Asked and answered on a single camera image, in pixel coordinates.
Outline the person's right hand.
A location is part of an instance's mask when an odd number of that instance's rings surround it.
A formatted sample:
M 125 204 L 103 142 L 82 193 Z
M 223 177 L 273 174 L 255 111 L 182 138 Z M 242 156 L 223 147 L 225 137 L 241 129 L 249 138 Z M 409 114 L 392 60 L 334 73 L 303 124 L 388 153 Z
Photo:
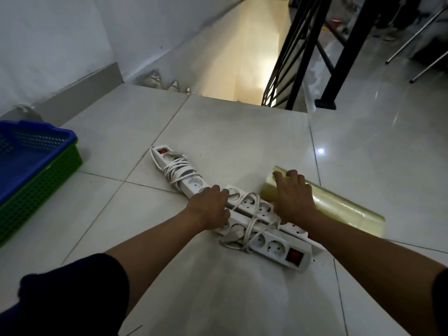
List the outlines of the person's right hand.
M 298 174 L 298 185 L 288 184 L 286 175 L 280 171 L 272 173 L 276 183 L 277 197 L 273 202 L 275 213 L 286 222 L 310 231 L 310 224 L 318 214 L 314 200 L 305 194 L 305 177 Z

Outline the person's left hand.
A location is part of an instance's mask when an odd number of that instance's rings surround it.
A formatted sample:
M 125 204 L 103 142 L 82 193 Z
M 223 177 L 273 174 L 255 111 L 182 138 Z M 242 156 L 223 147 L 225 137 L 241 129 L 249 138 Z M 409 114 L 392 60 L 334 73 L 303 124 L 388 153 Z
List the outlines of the person's left hand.
M 190 198 L 183 210 L 187 221 L 197 231 L 222 228 L 230 218 L 230 211 L 226 206 L 212 203 L 209 198 L 209 189 L 210 187 L 205 187 Z

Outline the clear plastic wrap roll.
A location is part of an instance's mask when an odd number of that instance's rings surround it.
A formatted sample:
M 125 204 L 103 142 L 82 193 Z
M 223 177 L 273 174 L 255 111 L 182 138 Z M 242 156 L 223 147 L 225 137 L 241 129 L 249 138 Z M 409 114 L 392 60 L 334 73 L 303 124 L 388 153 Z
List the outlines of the clear plastic wrap roll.
M 277 200 L 277 184 L 273 172 L 280 172 L 286 178 L 287 170 L 275 165 L 261 187 L 260 197 L 267 202 Z M 315 205 L 327 216 L 347 225 L 355 227 L 373 236 L 382 238 L 384 235 L 385 218 L 367 208 L 345 199 L 323 187 L 305 180 L 312 188 Z

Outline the person's left forearm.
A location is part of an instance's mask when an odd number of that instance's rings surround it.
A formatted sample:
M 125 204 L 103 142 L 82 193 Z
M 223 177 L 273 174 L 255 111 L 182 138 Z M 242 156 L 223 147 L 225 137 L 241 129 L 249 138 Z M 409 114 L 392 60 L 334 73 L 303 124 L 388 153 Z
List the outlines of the person's left forearm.
M 126 317 L 171 260 L 205 227 L 203 213 L 184 209 L 105 252 L 120 263 L 128 278 Z

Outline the person's right forearm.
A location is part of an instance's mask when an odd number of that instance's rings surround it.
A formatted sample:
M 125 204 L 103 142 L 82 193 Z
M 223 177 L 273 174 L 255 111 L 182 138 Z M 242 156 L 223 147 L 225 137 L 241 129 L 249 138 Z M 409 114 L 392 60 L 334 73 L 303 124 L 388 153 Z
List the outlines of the person's right forearm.
M 431 290 L 435 277 L 448 266 L 319 212 L 307 232 L 407 333 L 441 336 Z

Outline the black metal stair railing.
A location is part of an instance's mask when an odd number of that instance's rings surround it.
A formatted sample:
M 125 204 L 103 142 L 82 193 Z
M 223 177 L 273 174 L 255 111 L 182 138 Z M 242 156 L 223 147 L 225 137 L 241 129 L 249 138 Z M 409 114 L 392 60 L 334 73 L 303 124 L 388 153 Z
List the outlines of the black metal stair railing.
M 298 0 L 295 16 L 268 79 L 261 105 L 284 105 L 285 110 L 291 111 L 313 52 L 317 49 L 330 78 L 320 98 L 311 103 L 318 108 L 335 110 L 336 97 L 379 16 L 383 1 L 365 0 L 349 36 L 345 38 L 326 19 L 332 0 Z M 323 28 L 328 29 L 343 46 L 335 65 L 319 42 Z

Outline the metal chair leg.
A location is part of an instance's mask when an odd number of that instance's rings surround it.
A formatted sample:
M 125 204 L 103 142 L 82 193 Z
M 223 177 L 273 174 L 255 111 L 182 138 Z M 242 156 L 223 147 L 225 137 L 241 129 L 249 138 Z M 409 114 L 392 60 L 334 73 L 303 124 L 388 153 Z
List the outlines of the metal chair leg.
M 433 61 L 431 64 L 429 64 L 423 71 L 421 71 L 420 73 L 417 74 L 417 76 L 415 76 L 414 78 L 412 78 L 409 83 L 413 84 L 417 81 L 417 79 L 419 77 L 421 77 L 425 72 L 427 72 L 428 70 L 430 70 L 433 66 L 435 66 L 439 61 L 441 61 L 443 58 L 445 58 L 445 56 L 448 56 L 448 50 L 446 52 L 444 52 L 442 55 L 440 55 L 435 61 Z
M 448 4 L 443 5 L 434 15 L 400 47 L 391 57 L 385 61 L 385 65 L 389 65 L 403 50 L 405 50 L 424 30 L 429 28 L 430 25 L 438 21 L 438 18 L 448 11 Z

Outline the dark right sleeve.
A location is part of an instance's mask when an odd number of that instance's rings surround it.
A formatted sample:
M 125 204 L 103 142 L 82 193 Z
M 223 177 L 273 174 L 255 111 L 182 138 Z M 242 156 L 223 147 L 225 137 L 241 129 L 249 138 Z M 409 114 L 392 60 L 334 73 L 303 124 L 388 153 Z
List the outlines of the dark right sleeve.
M 448 336 L 448 268 L 434 279 L 431 290 L 434 318 L 441 336 Z

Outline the green plastic basket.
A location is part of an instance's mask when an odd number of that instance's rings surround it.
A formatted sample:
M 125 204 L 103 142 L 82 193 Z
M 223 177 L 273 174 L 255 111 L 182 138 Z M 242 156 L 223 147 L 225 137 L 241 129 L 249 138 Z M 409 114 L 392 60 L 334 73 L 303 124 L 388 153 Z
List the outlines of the green plastic basket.
M 82 163 L 77 143 L 74 142 L 12 197 L 0 204 L 0 248 L 80 168 Z

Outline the dark blue left sleeve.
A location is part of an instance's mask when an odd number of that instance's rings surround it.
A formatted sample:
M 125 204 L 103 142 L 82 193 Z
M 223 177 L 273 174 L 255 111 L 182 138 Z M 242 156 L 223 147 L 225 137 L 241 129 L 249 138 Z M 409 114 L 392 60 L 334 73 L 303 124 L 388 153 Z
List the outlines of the dark blue left sleeve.
M 18 302 L 0 313 L 0 336 L 118 336 L 129 301 L 123 266 L 94 254 L 24 276 Z

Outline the blue plastic basket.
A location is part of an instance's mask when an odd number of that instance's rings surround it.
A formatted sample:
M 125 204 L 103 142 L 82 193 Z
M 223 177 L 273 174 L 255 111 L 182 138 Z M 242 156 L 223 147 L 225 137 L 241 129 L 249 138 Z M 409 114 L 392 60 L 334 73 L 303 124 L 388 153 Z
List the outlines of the blue plastic basket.
M 76 134 L 31 120 L 0 120 L 0 205 L 71 144 Z

